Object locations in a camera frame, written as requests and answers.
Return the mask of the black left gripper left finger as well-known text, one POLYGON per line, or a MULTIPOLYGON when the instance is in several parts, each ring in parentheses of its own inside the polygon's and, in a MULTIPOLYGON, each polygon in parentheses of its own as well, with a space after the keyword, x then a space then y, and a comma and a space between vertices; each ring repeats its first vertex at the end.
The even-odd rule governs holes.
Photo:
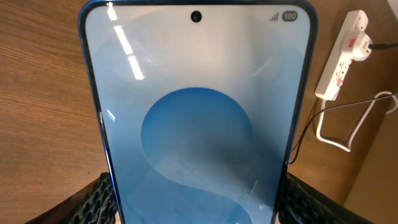
POLYGON ((117 212, 110 173, 103 172, 86 187, 27 224, 115 224, 117 212))

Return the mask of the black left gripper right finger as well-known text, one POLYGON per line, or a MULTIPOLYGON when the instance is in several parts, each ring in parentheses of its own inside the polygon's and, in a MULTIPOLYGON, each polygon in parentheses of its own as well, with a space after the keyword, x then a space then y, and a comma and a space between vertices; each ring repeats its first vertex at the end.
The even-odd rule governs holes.
POLYGON ((284 180, 277 211, 280 224, 371 224, 291 173, 284 180))

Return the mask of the blue Samsung Galaxy smartphone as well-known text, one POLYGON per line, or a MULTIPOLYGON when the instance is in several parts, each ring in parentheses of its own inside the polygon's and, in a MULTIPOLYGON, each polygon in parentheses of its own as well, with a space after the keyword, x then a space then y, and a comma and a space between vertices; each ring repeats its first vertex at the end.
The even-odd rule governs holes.
POLYGON ((123 223, 274 223, 307 1, 89 1, 78 30, 123 223))

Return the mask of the white power strip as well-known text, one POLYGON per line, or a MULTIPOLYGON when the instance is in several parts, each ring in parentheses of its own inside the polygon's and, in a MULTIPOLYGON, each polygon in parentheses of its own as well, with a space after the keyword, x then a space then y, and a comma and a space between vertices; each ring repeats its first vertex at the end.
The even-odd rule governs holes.
POLYGON ((349 66, 351 62, 355 61, 341 53, 342 43, 349 32, 365 32, 367 26, 368 17, 364 11, 357 10, 347 13, 315 89, 316 97, 325 101, 336 100, 348 73, 349 66))

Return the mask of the white USB wall charger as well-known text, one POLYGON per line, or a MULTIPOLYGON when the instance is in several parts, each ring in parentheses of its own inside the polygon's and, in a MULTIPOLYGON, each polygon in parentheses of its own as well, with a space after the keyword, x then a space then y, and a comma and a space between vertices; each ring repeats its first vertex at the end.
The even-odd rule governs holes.
POLYGON ((342 43, 341 53, 355 61, 364 61, 372 52, 370 44, 372 40, 364 31, 349 32, 342 43))

